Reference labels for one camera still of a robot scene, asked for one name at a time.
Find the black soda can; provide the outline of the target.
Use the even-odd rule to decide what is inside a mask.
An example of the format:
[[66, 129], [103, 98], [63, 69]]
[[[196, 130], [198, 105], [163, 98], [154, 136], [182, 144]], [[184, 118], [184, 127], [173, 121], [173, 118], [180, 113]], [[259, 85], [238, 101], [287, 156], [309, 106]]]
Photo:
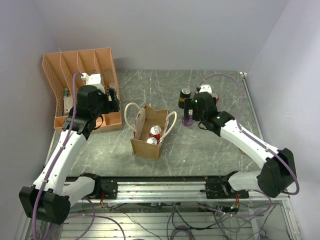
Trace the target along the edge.
[[184, 86], [181, 88], [179, 92], [179, 100], [178, 100], [178, 107], [183, 109], [185, 105], [185, 99], [190, 98], [191, 96], [191, 88], [189, 86]]

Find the purple Fanta can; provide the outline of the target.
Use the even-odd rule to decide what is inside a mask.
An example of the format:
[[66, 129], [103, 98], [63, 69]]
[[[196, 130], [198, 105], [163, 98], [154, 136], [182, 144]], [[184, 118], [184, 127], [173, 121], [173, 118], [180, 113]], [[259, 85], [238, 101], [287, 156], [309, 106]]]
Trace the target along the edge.
[[184, 126], [186, 127], [190, 127], [194, 124], [194, 120], [193, 120], [193, 116], [192, 115], [182, 115], [182, 119], [181, 119], [181, 122]]

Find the watermelon print canvas bag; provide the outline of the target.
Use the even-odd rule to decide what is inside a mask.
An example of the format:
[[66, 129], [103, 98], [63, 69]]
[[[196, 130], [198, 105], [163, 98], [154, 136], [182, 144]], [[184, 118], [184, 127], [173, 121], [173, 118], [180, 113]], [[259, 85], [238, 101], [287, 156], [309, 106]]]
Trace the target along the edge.
[[[129, 107], [136, 107], [138, 113], [134, 125], [128, 121], [127, 111]], [[155, 110], [149, 105], [140, 107], [135, 102], [130, 102], [124, 109], [124, 120], [126, 125], [133, 131], [133, 138], [130, 140], [133, 154], [149, 159], [159, 159], [162, 150], [162, 144], [171, 133], [176, 124], [178, 115], [176, 111], [169, 112], [168, 109]], [[149, 129], [153, 125], [159, 125], [162, 129], [162, 135], [158, 145], [146, 143], [149, 136]]]

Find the red can silver top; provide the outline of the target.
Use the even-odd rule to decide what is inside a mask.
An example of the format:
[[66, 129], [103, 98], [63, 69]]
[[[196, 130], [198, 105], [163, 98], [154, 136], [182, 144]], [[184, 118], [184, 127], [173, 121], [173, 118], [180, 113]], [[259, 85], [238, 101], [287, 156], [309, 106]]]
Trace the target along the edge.
[[158, 142], [160, 141], [162, 136], [162, 128], [159, 125], [152, 125], [148, 132], [150, 137], [155, 138]]

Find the red can front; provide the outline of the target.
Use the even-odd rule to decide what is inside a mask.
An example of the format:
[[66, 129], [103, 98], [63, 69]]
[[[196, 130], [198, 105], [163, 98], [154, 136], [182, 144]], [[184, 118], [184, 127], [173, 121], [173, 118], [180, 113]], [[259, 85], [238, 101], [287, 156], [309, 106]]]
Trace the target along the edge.
[[146, 143], [151, 144], [151, 145], [158, 145], [159, 140], [155, 138], [154, 136], [150, 136], [145, 140]]

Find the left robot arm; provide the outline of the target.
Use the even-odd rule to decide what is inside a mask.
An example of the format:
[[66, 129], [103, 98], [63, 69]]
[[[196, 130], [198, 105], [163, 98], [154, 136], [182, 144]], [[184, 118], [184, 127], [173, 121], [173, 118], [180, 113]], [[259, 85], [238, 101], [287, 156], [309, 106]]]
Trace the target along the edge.
[[96, 121], [104, 114], [120, 111], [120, 101], [112, 87], [103, 93], [94, 85], [84, 85], [77, 93], [76, 107], [64, 120], [58, 145], [47, 165], [30, 187], [24, 186], [19, 199], [27, 217], [60, 225], [71, 207], [84, 197], [98, 198], [102, 193], [101, 177], [82, 173], [75, 182], [65, 186], [68, 173]]

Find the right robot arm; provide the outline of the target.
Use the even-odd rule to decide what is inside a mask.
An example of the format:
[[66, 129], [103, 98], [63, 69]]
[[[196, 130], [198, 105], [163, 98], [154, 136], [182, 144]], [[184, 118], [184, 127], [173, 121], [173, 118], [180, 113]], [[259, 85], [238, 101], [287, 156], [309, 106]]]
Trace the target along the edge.
[[198, 127], [210, 131], [242, 150], [260, 168], [255, 172], [229, 173], [220, 186], [221, 194], [233, 197], [238, 191], [258, 190], [275, 198], [285, 193], [291, 184], [298, 184], [294, 155], [264, 142], [247, 131], [235, 117], [218, 111], [216, 99], [208, 92], [198, 92], [193, 98], [184, 99], [184, 120], [198, 122]]

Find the white medicine box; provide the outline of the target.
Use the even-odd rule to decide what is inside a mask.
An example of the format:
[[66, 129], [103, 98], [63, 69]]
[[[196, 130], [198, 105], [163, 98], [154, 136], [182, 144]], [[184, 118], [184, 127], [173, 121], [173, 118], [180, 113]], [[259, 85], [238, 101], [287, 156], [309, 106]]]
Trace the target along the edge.
[[67, 116], [72, 107], [73, 107], [73, 97], [65, 96], [63, 98], [63, 114]]

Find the orange plastic file organizer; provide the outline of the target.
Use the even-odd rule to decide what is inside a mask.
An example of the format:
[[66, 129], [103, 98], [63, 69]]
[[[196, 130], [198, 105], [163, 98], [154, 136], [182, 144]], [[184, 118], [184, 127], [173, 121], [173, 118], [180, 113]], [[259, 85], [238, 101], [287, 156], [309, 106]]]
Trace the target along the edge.
[[64, 91], [73, 91], [72, 81], [76, 72], [88, 75], [101, 74], [105, 90], [109, 87], [114, 88], [117, 98], [120, 98], [111, 48], [46, 53], [43, 56], [42, 67], [56, 98], [53, 127], [58, 133], [62, 132], [63, 123], [67, 118], [64, 115]]

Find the aluminium mounting rail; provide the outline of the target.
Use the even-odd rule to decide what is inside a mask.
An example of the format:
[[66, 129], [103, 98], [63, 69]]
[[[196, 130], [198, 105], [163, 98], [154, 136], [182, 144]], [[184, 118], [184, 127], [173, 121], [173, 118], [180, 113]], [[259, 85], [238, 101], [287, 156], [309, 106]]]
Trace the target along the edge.
[[91, 199], [102, 199], [106, 203], [147, 203], [147, 202], [205, 202], [211, 200], [236, 199], [266, 200], [259, 192], [247, 190], [227, 191], [219, 182], [213, 181], [115, 181], [101, 180], [101, 190]]

